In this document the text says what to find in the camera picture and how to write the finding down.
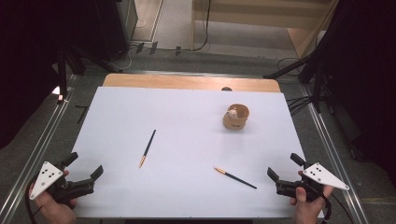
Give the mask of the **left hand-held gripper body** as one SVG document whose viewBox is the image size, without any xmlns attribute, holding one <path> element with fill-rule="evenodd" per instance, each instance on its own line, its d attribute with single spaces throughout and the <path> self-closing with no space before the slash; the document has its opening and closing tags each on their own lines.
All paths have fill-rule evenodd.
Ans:
<svg viewBox="0 0 396 224">
<path fill-rule="evenodd" d="M 94 189 L 94 174 L 80 181 L 67 181 L 64 168 L 71 164 L 70 161 L 61 161 L 54 165 L 45 161 L 38 172 L 34 187 L 28 196 L 29 200 L 35 200 L 43 192 L 51 195 L 56 203 L 70 206 L 72 199 L 92 194 Z"/>
</svg>

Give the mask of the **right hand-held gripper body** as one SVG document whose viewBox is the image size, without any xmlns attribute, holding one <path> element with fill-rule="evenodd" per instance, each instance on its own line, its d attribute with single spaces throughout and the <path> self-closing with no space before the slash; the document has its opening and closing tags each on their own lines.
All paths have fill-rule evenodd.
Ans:
<svg viewBox="0 0 396 224">
<path fill-rule="evenodd" d="M 277 194 L 291 198 L 296 197 L 296 189 L 298 187 L 303 188 L 309 202 L 313 202 L 318 197 L 321 197 L 325 186 L 349 190 L 349 185 L 344 183 L 318 162 L 303 169 L 301 180 L 291 182 L 281 180 L 278 175 L 275 175 L 275 184 Z"/>
</svg>

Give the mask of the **black pen with gold end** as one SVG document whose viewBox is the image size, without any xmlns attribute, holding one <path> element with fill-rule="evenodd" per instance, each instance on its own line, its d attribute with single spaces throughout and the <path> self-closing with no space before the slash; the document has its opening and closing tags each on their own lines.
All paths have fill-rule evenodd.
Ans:
<svg viewBox="0 0 396 224">
<path fill-rule="evenodd" d="M 151 137 L 150 137 L 150 139 L 148 140 L 148 144 L 147 144 L 147 146 L 146 146 L 146 148 L 145 148 L 145 151 L 144 151 L 144 153 L 143 153 L 143 156 L 142 156 L 142 158 L 141 158 L 141 160 L 140 160 L 140 162 L 139 162 L 139 165 L 138 165 L 138 168 L 139 168 L 139 169 L 144 165 L 144 162 L 145 162 L 146 157 L 147 157 L 147 155 L 148 155 L 148 153 L 149 153 L 149 149 L 150 149 L 150 147 L 151 147 L 151 144 L 152 144 L 152 141 L 153 141 L 153 139 L 154 139 L 154 136 L 155 136 L 156 132 L 157 132 L 157 130 L 153 130 L 153 132 L 152 132 L 152 134 L 151 134 Z"/>
<path fill-rule="evenodd" d="M 247 181 L 245 181 L 245 180 L 243 180 L 243 179 L 241 179 L 241 178 L 239 178 L 239 177 L 237 177 L 237 176 L 235 176 L 235 175 L 232 175 L 232 174 L 230 174 L 230 173 L 224 171 L 223 169 L 220 169 L 220 168 L 218 168 L 218 167 L 214 167 L 214 170 L 216 170 L 217 172 L 219 172 L 219 173 L 221 173 L 221 174 L 223 174 L 223 175 L 226 175 L 226 176 L 230 177 L 231 179 L 233 179 L 233 180 L 235 180 L 235 181 L 237 181 L 237 182 L 240 182 L 240 183 L 242 183 L 242 184 L 244 184 L 244 185 L 246 185 L 246 186 L 248 186 L 248 187 L 250 187 L 250 188 L 257 189 L 256 186 L 254 186 L 254 185 L 248 183 Z"/>
</svg>

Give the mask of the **wooden pen holder cup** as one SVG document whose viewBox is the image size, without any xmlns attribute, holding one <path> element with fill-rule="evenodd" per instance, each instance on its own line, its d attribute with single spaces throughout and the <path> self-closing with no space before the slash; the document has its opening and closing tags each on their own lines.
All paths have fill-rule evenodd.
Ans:
<svg viewBox="0 0 396 224">
<path fill-rule="evenodd" d="M 236 119 L 233 119 L 228 115 L 227 111 L 230 109 L 237 110 L 238 117 Z M 249 109 L 246 105 L 230 105 L 223 116 L 223 126 L 229 130 L 242 130 L 247 123 L 248 117 Z"/>
</svg>

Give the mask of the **person's right hand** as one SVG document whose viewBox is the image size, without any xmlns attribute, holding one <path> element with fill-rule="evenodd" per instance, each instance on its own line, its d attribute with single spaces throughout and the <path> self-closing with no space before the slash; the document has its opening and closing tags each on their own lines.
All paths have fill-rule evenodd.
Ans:
<svg viewBox="0 0 396 224">
<path fill-rule="evenodd" d="M 298 187 L 295 190 L 296 197 L 290 198 L 290 204 L 295 207 L 292 223 L 293 224 L 317 224 L 318 215 L 325 206 L 322 198 L 317 198 L 313 202 L 306 200 L 306 191 Z"/>
</svg>

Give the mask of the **person's left hand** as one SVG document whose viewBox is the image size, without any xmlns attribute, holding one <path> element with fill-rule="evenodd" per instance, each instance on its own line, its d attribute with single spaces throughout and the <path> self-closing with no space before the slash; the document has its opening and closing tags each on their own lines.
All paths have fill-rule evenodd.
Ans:
<svg viewBox="0 0 396 224">
<path fill-rule="evenodd" d="M 49 224 L 76 224 L 74 211 L 63 203 L 57 203 L 52 196 L 44 191 L 35 198 L 35 205 Z"/>
</svg>

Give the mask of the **black tripod stand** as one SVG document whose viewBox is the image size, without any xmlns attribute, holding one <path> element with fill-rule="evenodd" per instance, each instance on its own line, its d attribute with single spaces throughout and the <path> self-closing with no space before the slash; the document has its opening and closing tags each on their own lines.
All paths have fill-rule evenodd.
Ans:
<svg viewBox="0 0 396 224">
<path fill-rule="evenodd" d="M 104 61 L 100 60 L 94 54 L 87 50 L 72 44 L 63 44 L 60 46 L 57 52 L 57 70 L 59 76 L 60 93 L 58 95 L 57 103 L 60 104 L 66 101 L 67 82 L 66 82 L 66 66 L 69 65 L 71 70 L 78 74 L 83 75 L 85 72 L 85 66 L 83 65 L 82 58 L 89 59 L 91 62 L 99 65 L 108 72 L 118 73 L 114 66 L 110 66 Z"/>
<path fill-rule="evenodd" d="M 307 84 L 311 79 L 314 79 L 313 92 L 309 93 L 307 96 L 289 99 L 288 109 L 290 114 L 294 116 L 304 107 L 308 106 L 309 103 L 312 103 L 315 109 L 321 113 L 319 102 L 326 99 L 322 94 L 322 87 L 325 79 L 323 66 L 324 64 L 322 61 L 316 59 L 313 55 L 308 55 L 302 59 L 296 59 L 294 63 L 282 69 L 278 69 L 271 75 L 263 75 L 262 77 L 264 79 L 277 79 L 292 70 L 298 70 L 302 67 L 303 70 L 298 74 L 298 80 L 301 84 Z"/>
</svg>

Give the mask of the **white board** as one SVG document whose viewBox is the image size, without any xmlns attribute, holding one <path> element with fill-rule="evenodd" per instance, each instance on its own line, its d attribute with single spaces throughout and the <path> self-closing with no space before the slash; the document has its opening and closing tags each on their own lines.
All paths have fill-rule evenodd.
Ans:
<svg viewBox="0 0 396 224">
<path fill-rule="evenodd" d="M 223 126 L 233 104 L 249 109 L 242 130 Z M 303 152 L 281 93 L 110 87 L 97 89 L 73 149 L 69 179 L 104 168 L 94 192 L 78 199 L 80 218 L 291 217 L 266 172 L 298 180 L 290 154 Z"/>
</svg>

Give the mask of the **dark curtain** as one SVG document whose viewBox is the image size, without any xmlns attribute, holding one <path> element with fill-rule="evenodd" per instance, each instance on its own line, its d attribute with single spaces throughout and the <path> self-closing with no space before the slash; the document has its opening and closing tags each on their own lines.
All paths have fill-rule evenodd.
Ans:
<svg viewBox="0 0 396 224">
<path fill-rule="evenodd" d="M 89 0 L 0 0 L 0 149 L 59 85 L 57 52 L 72 44 Z"/>
<path fill-rule="evenodd" d="M 396 187 L 396 0 L 339 0 L 331 27 L 322 60 L 351 144 Z"/>
</svg>

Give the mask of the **wooden table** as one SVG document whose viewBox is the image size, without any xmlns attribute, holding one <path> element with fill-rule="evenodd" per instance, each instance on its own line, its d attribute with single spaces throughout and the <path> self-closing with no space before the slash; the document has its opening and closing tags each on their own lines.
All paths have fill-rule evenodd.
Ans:
<svg viewBox="0 0 396 224">
<path fill-rule="evenodd" d="M 103 86 L 212 91 L 230 88 L 232 91 L 280 92 L 278 83 L 272 79 L 182 75 L 109 74 Z"/>
</svg>

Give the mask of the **dark grey cabinet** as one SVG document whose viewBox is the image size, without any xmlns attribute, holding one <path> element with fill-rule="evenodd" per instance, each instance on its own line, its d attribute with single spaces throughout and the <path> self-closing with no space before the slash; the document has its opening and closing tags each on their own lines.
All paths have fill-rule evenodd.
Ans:
<svg viewBox="0 0 396 224">
<path fill-rule="evenodd" d="M 135 0 L 94 0 L 98 22 L 99 57 L 112 61 L 130 46 L 137 24 Z"/>
</svg>

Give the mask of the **light wooden furniture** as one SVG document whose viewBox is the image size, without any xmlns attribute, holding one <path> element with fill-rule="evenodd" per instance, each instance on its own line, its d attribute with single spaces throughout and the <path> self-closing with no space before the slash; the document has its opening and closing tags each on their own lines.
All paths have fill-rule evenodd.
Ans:
<svg viewBox="0 0 396 224">
<path fill-rule="evenodd" d="M 320 32 L 326 31 L 339 0 L 192 0 L 190 49 L 195 22 L 210 21 L 282 27 L 299 58 L 307 56 Z"/>
</svg>

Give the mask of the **metal floor rail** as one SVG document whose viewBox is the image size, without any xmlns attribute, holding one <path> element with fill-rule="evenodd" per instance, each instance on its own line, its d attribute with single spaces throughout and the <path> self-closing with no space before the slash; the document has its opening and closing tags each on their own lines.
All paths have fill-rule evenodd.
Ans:
<svg viewBox="0 0 396 224">
<path fill-rule="evenodd" d="M 24 203 L 26 184 L 41 166 L 79 79 L 80 75 L 71 75 L 66 80 L 64 100 L 58 104 L 58 96 L 51 93 L 11 143 L 0 150 L 0 224 L 12 224 L 20 203 Z"/>
<path fill-rule="evenodd" d="M 369 220 L 364 212 L 361 205 L 361 200 L 355 190 L 351 179 L 347 174 L 347 170 L 341 161 L 341 158 L 337 152 L 331 135 L 326 127 L 322 114 L 319 113 L 312 103 L 308 104 L 308 108 L 311 117 L 316 125 L 318 134 L 325 148 L 326 154 L 332 165 L 332 169 L 337 177 L 339 177 L 344 183 L 349 186 L 349 190 L 344 190 L 343 195 L 346 200 L 346 204 L 349 208 L 351 218 L 354 224 L 370 224 Z"/>
</svg>

